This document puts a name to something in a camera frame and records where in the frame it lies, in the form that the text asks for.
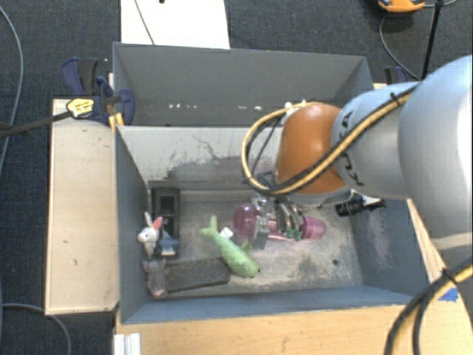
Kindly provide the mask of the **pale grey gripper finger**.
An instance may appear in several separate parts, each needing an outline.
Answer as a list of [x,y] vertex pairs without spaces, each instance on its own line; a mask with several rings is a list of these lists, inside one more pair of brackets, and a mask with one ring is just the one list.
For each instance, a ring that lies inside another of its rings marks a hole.
[[253,248],[263,250],[270,232],[269,220],[266,217],[257,216],[254,228]]

